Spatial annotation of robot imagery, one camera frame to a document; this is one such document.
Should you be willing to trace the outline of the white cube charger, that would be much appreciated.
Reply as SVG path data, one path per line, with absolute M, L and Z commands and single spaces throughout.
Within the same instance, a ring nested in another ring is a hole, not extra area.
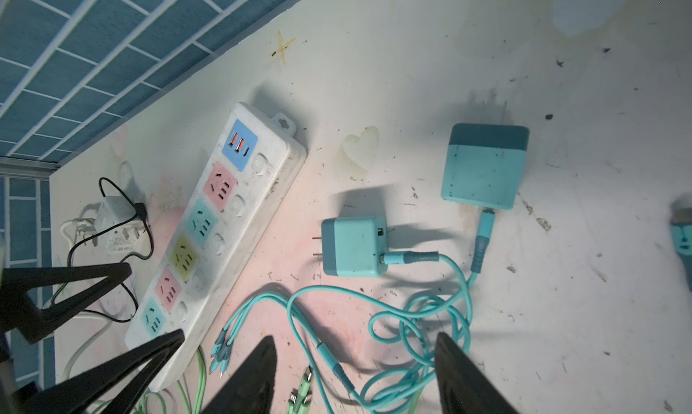
M 95 227 L 97 239 L 108 254 L 134 252 L 144 238 L 145 228 L 135 208 L 123 196 L 106 196 L 102 200 Z

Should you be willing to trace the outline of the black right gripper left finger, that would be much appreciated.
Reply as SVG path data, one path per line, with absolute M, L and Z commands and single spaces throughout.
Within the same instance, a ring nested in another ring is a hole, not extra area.
M 240 365 L 203 413 L 270 413 L 278 354 L 274 338 L 266 336 Z

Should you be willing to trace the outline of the white multicolour power strip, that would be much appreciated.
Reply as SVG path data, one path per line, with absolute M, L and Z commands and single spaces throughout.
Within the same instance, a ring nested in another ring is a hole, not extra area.
M 239 102 L 231 110 L 180 224 L 125 335 L 134 349 L 182 330 L 185 341 L 152 379 L 160 392 L 193 360 L 306 160 L 297 126 Z

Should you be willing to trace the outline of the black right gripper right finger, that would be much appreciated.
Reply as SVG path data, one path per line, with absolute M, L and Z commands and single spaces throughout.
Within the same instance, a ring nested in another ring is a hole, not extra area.
M 518 413 L 446 333 L 437 335 L 434 366 L 442 413 Z

